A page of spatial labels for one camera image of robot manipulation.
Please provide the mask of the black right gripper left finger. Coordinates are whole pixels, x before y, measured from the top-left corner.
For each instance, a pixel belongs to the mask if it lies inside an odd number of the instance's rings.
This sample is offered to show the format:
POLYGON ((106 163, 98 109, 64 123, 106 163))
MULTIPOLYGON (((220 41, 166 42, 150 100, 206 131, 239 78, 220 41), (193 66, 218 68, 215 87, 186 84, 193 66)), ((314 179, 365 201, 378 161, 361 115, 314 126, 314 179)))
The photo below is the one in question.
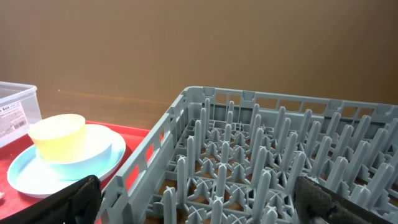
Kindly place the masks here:
POLYGON ((1 220, 1 224, 94 224, 102 203, 101 181, 95 175, 65 187, 1 220))

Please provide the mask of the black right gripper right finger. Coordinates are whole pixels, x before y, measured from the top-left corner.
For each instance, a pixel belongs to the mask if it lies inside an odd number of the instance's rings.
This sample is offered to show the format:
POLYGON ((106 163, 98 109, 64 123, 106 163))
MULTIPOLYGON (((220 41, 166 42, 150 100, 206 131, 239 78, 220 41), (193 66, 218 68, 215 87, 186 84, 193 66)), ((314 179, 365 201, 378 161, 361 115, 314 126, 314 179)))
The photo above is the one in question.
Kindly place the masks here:
POLYGON ((301 224, 321 218, 330 224, 388 224, 389 221, 305 176, 296 178, 293 203, 301 224))

